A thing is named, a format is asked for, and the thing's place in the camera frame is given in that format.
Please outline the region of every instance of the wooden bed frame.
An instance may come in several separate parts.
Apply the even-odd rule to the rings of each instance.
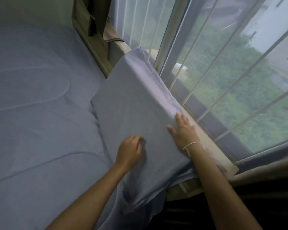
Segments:
[[[72,13],[73,27],[81,36],[105,77],[108,77],[119,59],[131,49],[122,41],[106,42],[99,33],[94,36],[89,36],[93,19],[94,16],[89,14],[83,0],[74,0]],[[212,152],[213,157],[219,162],[220,166],[223,167],[225,175],[229,178],[235,175],[238,172],[238,167],[230,162],[223,152],[198,126],[193,118],[187,112],[185,112],[185,114],[195,125],[196,132],[198,133],[203,145]],[[203,190],[200,187],[199,179],[190,179],[167,189],[166,200],[172,201],[188,198],[201,192],[203,192]]]

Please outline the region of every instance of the folded fabric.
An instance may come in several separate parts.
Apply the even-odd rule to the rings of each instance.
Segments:
[[[182,107],[166,88],[141,48],[123,56],[92,98],[106,147],[113,162],[123,139],[146,139],[142,158],[123,178],[125,211],[144,206],[162,190],[197,177],[188,157],[166,129]]]

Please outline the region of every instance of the mattress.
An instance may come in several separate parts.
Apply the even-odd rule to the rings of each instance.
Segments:
[[[90,104],[104,80],[75,30],[0,27],[0,229],[45,229],[109,170]]]

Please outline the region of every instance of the bracelet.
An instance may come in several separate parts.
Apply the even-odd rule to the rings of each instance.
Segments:
[[[187,146],[185,146],[185,147],[182,149],[183,151],[186,151],[186,152],[187,152],[189,158],[191,158],[191,155],[190,155],[190,152],[189,152],[189,150],[188,150],[188,146],[190,146],[190,145],[192,145],[192,144],[194,144],[194,143],[200,143],[200,142],[192,142],[192,143],[189,143]]]

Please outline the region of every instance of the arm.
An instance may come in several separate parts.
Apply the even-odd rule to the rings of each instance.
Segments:
[[[63,211],[46,230],[91,230],[114,189],[141,157],[139,135],[128,137],[118,150],[114,166],[73,204]]]
[[[192,142],[199,142],[194,126],[184,115],[176,114],[177,129],[167,126],[177,146],[183,149]],[[257,220],[225,179],[216,163],[201,144],[188,146],[196,167],[208,206],[217,229],[262,230]]]

